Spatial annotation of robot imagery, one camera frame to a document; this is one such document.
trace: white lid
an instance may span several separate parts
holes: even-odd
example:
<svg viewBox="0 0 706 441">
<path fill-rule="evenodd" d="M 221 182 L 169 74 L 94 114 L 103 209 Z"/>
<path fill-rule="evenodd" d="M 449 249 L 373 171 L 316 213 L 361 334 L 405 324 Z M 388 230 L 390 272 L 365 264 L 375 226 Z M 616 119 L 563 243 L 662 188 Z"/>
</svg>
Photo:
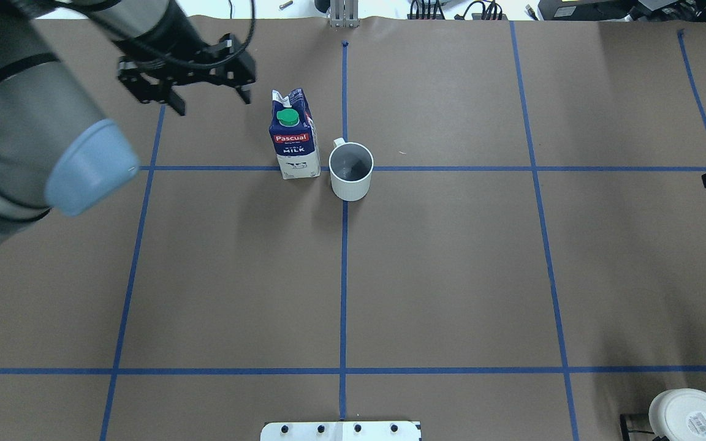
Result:
<svg viewBox="0 0 706 441">
<path fill-rule="evenodd" d="M 706 393 L 674 389 L 650 404 L 650 425 L 669 441 L 706 441 Z"/>
</svg>

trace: green bottle cap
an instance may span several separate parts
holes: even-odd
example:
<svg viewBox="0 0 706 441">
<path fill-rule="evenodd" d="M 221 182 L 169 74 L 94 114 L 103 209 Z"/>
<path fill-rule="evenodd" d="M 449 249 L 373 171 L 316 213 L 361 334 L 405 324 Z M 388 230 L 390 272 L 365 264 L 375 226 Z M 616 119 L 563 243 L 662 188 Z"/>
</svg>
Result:
<svg viewBox="0 0 706 441">
<path fill-rule="evenodd" d="M 285 127 L 296 126 L 299 123 L 299 112 L 294 109 L 283 109 L 277 112 L 277 119 Z"/>
</svg>

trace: pascual logo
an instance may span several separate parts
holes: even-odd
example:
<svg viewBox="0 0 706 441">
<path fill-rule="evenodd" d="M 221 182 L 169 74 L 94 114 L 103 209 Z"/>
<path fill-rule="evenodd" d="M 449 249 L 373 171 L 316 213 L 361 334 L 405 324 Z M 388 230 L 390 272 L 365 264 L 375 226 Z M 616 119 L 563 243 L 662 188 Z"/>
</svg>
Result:
<svg viewBox="0 0 706 441">
<path fill-rule="evenodd" d="M 304 142 L 309 140 L 309 134 L 300 134 L 300 135 L 275 135 L 274 136 L 274 142 L 277 143 L 285 143 L 285 142 Z"/>
</svg>

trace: cable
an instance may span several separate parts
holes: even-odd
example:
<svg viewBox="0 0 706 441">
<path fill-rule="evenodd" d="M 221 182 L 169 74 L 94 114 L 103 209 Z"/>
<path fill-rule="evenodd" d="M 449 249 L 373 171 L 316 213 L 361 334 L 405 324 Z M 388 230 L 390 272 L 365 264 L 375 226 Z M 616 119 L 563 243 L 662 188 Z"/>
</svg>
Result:
<svg viewBox="0 0 706 441">
<path fill-rule="evenodd" d="M 100 26 L 104 30 L 114 34 L 115 36 L 120 37 L 121 39 L 128 39 L 129 42 L 132 43 L 132 45 L 139 48 L 140 50 L 143 50 L 143 51 L 149 53 L 151 56 L 154 56 L 155 58 L 161 59 L 166 64 L 173 64 L 174 66 L 184 67 L 185 69 L 192 69 L 192 70 L 216 69 L 218 67 L 224 66 L 225 64 L 228 64 L 228 62 L 233 61 L 234 59 L 238 58 L 239 55 L 244 53 L 244 51 L 249 46 L 249 43 L 252 42 L 252 35 L 255 33 L 255 0 L 249 0 L 249 5 L 252 8 L 252 16 L 249 18 L 249 32 L 247 32 L 247 38 L 244 40 L 243 43 L 241 43 L 241 46 L 238 47 L 238 49 L 235 50 L 235 52 L 226 56 L 226 58 L 222 59 L 221 61 L 216 61 L 216 62 L 184 61 L 184 59 L 174 58 L 174 56 L 170 56 L 167 53 L 163 53 L 162 51 L 158 50 L 157 48 L 151 47 L 151 45 L 148 45 L 146 43 L 138 41 L 138 39 L 133 39 L 125 31 L 122 31 L 121 29 L 116 28 L 114 25 L 110 24 L 109 22 L 102 20 L 100 17 L 97 17 L 96 15 L 88 14 L 88 11 L 86 11 L 86 8 L 84 8 L 83 6 L 71 5 L 70 3 L 58 2 L 57 0 L 40 0 L 40 2 L 47 5 L 47 6 L 53 6 L 56 8 L 65 8 L 65 9 L 70 9 L 72 11 L 80 12 L 81 14 L 84 14 L 87 17 L 89 17 L 89 20 L 92 20 L 93 22 L 95 22 L 98 26 Z"/>
<path fill-rule="evenodd" d="M 525 13 L 533 20 L 538 20 L 538 16 L 536 15 L 536 11 L 533 10 L 532 6 L 525 5 Z"/>
<path fill-rule="evenodd" d="M 440 18 L 445 20 L 446 15 L 443 12 L 440 0 L 435 0 L 435 3 L 432 3 L 432 0 L 412 0 L 408 18 L 412 17 L 412 20 L 438 20 L 438 12 L 440 12 Z"/>
<path fill-rule="evenodd" d="M 483 16 L 484 12 L 487 11 L 487 3 L 484 3 L 484 1 L 485 1 L 485 0 L 473 0 L 473 2 L 471 2 L 471 3 L 468 5 L 468 7 L 465 9 L 465 12 L 463 12 L 462 15 L 456 14 L 456 15 L 454 16 L 454 20 L 464 20 L 465 17 L 468 16 L 468 11 L 470 10 L 470 8 L 472 8 L 473 5 L 476 4 L 476 3 L 481 3 L 481 15 Z"/>
<path fill-rule="evenodd" d="M 503 19 L 503 7 L 500 6 L 495 0 L 492 0 L 490 7 L 487 8 L 487 14 L 482 17 L 482 20 L 502 20 Z"/>
</svg>

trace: black cable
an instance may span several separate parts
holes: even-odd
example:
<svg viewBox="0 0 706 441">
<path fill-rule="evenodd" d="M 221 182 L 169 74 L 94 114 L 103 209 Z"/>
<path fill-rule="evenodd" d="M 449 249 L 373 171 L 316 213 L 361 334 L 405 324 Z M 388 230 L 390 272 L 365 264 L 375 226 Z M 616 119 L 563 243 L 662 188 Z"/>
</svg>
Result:
<svg viewBox="0 0 706 441">
<path fill-rule="evenodd" d="M 228 62 L 231 62 L 234 59 L 238 58 L 238 56 L 241 55 L 242 53 L 244 53 L 244 51 L 249 46 L 249 43 L 252 42 L 252 35 L 255 34 L 255 0 L 249 0 L 249 5 L 252 8 L 252 16 L 249 18 L 249 32 L 247 32 L 247 38 L 244 40 L 243 43 L 241 43 L 241 46 L 238 47 L 238 49 L 235 50 L 235 52 L 226 56 L 226 58 L 222 59 L 221 61 L 216 61 L 216 62 L 184 61 L 184 59 L 174 58 L 174 56 L 170 56 L 167 53 L 163 53 L 162 51 L 158 50 L 157 48 L 151 47 L 151 45 L 148 45 L 146 43 L 138 41 L 138 39 L 133 39 L 132 36 L 129 36 L 125 31 L 122 31 L 121 29 L 116 28 L 114 25 L 110 24 L 109 22 L 102 20 L 100 17 L 87 14 L 86 12 L 84 12 L 84 10 L 86 8 L 84 8 L 82 6 L 71 5 L 70 3 L 64 3 L 64 2 L 57 2 L 57 0 L 40 0 L 40 2 L 47 5 L 47 6 L 53 6 L 55 8 L 65 8 L 65 9 L 70 9 L 72 11 L 80 12 L 81 14 L 84 14 L 87 17 L 89 17 L 89 20 L 92 20 L 93 22 L 95 22 L 98 26 L 100 26 L 104 30 L 114 34 L 115 36 L 120 37 L 121 39 L 129 40 L 129 42 L 132 43 L 132 45 L 139 48 L 140 50 L 143 50 L 143 51 L 149 53 L 151 56 L 154 56 L 155 58 L 161 59 L 166 64 L 173 64 L 174 66 L 184 67 L 185 69 L 207 70 L 207 69 L 216 69 L 218 67 L 222 67 L 225 64 L 228 64 Z"/>
<path fill-rule="evenodd" d="M 465 17 L 468 16 L 468 11 L 470 10 L 470 8 L 472 8 L 473 5 L 476 3 L 481 3 L 481 18 L 483 19 L 485 14 L 487 13 L 487 3 L 493 3 L 491 0 L 473 0 L 473 2 L 471 2 L 468 5 L 468 7 L 465 9 L 465 12 L 463 12 L 462 15 L 457 14 L 457 16 L 454 18 L 457 20 L 464 20 Z"/>
<path fill-rule="evenodd" d="M 536 15 L 536 11 L 533 10 L 532 6 L 525 5 L 525 13 L 533 20 L 538 20 L 538 16 Z"/>
<path fill-rule="evenodd" d="M 502 20 L 503 19 L 503 7 L 493 0 L 490 8 L 487 9 L 487 20 Z"/>
</svg>

